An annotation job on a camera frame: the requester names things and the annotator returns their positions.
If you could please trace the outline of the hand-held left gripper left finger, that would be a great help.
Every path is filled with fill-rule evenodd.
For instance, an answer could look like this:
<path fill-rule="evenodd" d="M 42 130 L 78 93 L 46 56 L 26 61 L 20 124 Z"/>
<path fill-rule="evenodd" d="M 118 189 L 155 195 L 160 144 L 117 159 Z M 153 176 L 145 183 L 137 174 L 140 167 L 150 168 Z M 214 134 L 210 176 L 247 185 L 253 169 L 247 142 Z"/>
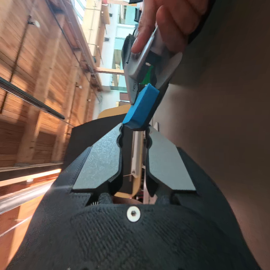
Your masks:
<path fill-rule="evenodd" d="M 123 123 L 94 143 L 73 185 L 78 193 L 115 195 L 123 184 Z"/>

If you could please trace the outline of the black ceiling rail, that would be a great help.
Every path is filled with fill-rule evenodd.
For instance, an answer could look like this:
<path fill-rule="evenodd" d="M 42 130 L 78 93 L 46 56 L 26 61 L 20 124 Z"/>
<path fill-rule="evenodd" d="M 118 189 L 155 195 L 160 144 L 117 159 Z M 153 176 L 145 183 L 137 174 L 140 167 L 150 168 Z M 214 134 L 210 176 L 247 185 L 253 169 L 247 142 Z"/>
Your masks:
<path fill-rule="evenodd" d="M 0 88 L 59 120 L 65 120 L 65 117 L 62 114 L 34 98 L 27 92 L 21 90 L 17 86 L 14 86 L 2 77 L 0 77 Z"/>

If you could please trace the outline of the person's right hand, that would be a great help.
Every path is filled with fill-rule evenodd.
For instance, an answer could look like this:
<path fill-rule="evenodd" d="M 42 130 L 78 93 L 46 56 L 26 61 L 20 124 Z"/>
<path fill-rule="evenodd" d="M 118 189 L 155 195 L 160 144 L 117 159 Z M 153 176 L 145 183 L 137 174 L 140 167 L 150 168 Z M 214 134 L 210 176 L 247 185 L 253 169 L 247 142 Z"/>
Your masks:
<path fill-rule="evenodd" d="M 131 48 L 142 52 L 157 24 L 161 38 L 172 53 L 184 52 L 189 36 L 209 8 L 208 0 L 145 0 L 138 34 Z"/>

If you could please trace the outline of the silver ventilation duct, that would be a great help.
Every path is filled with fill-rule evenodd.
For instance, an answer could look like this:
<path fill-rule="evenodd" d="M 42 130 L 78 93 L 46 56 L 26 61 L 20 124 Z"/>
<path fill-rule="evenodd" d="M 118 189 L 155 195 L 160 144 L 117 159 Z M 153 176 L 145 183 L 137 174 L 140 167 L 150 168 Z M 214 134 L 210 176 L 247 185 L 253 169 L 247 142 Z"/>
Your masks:
<path fill-rule="evenodd" d="M 53 182 L 28 187 L 0 197 L 0 214 L 10 211 L 18 206 L 44 195 Z"/>

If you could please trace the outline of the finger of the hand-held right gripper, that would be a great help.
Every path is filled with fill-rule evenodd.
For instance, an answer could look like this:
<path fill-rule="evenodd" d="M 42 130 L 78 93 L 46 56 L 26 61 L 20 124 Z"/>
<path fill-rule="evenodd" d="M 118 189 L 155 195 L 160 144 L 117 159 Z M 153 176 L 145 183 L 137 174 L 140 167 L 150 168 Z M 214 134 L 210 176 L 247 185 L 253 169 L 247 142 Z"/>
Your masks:
<path fill-rule="evenodd" d="M 127 88 L 127 94 L 131 105 L 136 102 L 139 93 L 139 79 L 140 75 L 138 73 L 131 75 L 128 70 L 124 71 L 124 78 Z"/>
<path fill-rule="evenodd" d="M 179 66 L 182 57 L 183 57 L 182 52 L 178 52 L 176 54 L 173 54 L 171 52 L 164 52 L 161 56 L 161 60 L 155 67 L 155 76 L 156 76 L 155 88 L 159 91 L 159 93 L 150 110 L 149 115 L 146 118 L 145 121 L 146 126 L 149 125 L 158 106 L 160 105 L 169 86 L 170 79 L 172 78 L 177 67 Z"/>

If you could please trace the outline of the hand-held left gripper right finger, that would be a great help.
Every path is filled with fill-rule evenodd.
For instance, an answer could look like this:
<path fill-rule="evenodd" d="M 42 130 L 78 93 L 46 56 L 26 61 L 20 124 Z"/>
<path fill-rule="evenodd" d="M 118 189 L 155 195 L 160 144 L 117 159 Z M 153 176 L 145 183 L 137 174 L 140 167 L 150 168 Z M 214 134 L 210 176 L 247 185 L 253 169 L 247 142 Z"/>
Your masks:
<path fill-rule="evenodd" d="M 176 145 L 152 126 L 146 129 L 146 142 L 146 188 L 150 197 L 196 194 Z"/>

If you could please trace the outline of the blue foam block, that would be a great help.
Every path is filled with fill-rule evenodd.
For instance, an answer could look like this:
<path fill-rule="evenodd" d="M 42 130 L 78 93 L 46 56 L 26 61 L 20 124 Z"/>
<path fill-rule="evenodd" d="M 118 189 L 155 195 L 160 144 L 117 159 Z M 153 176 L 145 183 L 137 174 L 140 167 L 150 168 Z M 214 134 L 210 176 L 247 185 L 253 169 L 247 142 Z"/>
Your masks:
<path fill-rule="evenodd" d="M 148 83 L 127 112 L 123 125 L 135 131 L 146 130 L 157 108 L 159 95 L 160 91 Z"/>

